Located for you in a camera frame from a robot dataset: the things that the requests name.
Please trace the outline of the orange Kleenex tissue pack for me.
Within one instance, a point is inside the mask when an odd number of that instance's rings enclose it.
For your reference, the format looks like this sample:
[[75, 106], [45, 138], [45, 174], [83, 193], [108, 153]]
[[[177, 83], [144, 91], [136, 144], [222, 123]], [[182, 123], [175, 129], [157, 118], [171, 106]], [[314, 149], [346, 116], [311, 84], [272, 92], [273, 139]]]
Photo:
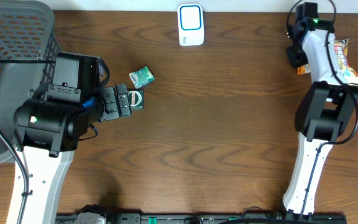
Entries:
[[297, 68], [297, 74], [298, 75], [304, 75], [310, 73], [310, 65], [306, 64], [306, 65], [302, 65], [300, 67]]

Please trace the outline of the dark green round-label pack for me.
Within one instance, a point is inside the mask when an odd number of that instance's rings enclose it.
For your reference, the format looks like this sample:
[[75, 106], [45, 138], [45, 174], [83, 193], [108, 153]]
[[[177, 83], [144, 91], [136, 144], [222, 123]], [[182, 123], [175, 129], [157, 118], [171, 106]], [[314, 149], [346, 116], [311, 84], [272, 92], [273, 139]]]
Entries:
[[129, 103], [132, 110], [143, 110], [144, 109], [144, 90], [129, 90], [128, 91]]

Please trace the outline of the blue Kleenex tissue pack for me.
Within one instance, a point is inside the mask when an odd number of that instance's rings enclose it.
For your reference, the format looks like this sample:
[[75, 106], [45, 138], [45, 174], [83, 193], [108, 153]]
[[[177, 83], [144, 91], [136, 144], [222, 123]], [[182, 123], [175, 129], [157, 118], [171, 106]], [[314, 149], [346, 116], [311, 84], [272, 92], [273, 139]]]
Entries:
[[136, 72], [131, 72], [129, 78], [136, 89], [142, 88], [155, 80], [155, 77], [148, 66], [145, 66]]

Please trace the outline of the large yellow wipes pack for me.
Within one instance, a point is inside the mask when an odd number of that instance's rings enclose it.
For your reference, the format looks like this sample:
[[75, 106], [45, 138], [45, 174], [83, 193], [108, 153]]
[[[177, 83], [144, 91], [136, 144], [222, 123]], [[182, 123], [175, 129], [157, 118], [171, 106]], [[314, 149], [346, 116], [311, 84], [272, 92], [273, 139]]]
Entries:
[[352, 86], [358, 86], [358, 73], [349, 65], [347, 59], [349, 39], [336, 40], [334, 43], [335, 53], [339, 67], [346, 82]]

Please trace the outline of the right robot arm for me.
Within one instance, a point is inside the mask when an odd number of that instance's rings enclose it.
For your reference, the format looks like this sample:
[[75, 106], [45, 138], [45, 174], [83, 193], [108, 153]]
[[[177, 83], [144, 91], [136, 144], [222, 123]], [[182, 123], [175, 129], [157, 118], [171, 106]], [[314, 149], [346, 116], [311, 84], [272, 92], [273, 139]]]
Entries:
[[297, 1], [287, 24], [293, 44], [287, 56], [293, 68], [311, 75], [311, 86], [295, 115], [298, 154], [283, 196], [286, 218], [311, 221], [325, 160], [335, 145], [350, 141], [358, 130], [358, 77], [347, 64], [347, 40], [336, 40], [335, 20], [322, 19], [315, 2]]

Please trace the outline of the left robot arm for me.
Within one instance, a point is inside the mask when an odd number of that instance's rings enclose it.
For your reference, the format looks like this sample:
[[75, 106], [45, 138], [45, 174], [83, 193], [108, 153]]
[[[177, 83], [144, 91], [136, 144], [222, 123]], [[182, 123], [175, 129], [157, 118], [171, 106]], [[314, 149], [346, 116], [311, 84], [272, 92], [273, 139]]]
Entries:
[[62, 186], [89, 128], [128, 117], [125, 84], [108, 86], [109, 69], [91, 55], [60, 52], [53, 81], [14, 113], [15, 181], [7, 223], [54, 223]]

